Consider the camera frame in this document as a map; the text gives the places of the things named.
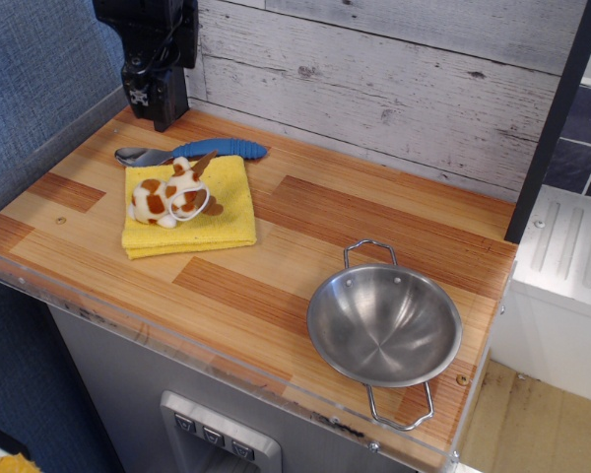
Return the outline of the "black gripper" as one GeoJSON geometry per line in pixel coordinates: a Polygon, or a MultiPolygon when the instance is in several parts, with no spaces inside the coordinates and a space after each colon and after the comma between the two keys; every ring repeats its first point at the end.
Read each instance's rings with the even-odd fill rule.
{"type": "Polygon", "coordinates": [[[97,19],[119,36],[125,96],[136,117],[156,117],[154,80],[159,71],[194,68],[198,50],[196,1],[117,1],[93,3],[97,19]]]}

